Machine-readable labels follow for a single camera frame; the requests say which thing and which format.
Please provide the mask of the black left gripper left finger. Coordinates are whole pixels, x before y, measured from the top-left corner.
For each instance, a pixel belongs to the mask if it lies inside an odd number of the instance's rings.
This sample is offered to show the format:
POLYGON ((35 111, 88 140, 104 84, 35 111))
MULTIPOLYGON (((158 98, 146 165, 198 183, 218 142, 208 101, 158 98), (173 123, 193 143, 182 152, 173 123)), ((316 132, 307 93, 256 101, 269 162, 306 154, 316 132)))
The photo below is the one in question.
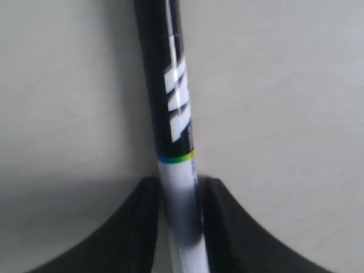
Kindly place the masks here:
POLYGON ((31 272, 152 272, 158 240, 160 182, 142 178, 95 231, 31 272))

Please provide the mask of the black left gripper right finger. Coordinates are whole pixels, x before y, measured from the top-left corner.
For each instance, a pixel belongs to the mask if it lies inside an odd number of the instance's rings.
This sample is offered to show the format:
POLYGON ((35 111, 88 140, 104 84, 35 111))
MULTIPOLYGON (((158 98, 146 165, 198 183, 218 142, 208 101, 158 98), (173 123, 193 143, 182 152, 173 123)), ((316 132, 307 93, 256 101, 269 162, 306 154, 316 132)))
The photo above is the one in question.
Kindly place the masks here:
POLYGON ((221 179, 201 176, 199 181, 211 272, 330 272, 269 233, 221 179))

